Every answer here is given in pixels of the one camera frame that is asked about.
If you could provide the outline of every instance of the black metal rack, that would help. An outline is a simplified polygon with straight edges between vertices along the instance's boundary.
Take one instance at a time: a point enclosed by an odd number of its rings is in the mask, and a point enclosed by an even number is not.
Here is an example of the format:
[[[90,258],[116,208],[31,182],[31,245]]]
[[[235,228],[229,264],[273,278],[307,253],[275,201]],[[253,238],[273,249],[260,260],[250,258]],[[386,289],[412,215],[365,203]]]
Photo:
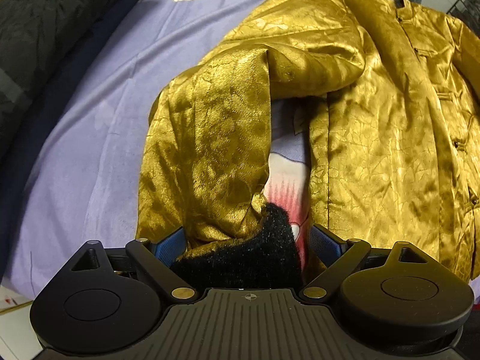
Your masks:
[[[480,36],[480,0],[457,0],[448,13],[462,20]]]

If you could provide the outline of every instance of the gold jacket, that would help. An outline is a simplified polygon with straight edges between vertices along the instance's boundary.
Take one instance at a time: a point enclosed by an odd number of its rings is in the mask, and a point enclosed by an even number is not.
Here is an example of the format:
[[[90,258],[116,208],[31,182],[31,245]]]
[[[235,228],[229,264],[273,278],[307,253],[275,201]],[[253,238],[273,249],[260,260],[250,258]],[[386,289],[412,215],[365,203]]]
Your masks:
[[[172,80],[150,115],[137,235],[183,225],[190,256],[254,235],[270,104],[291,99],[310,108],[314,223],[377,248],[407,240],[478,276],[480,40],[402,5],[267,0]]]

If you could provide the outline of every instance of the blue textured pad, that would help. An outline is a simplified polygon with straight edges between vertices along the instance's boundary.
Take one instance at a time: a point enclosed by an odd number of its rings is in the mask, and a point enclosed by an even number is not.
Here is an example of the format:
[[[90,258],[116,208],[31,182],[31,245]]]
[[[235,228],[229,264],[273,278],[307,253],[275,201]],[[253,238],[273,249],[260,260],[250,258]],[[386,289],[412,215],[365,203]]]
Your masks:
[[[309,244],[311,249],[327,268],[342,255],[340,245],[316,226],[312,226],[310,229]]]
[[[187,249],[187,240],[183,227],[162,240],[155,248],[155,257],[162,261],[168,268],[172,266],[177,257]]]

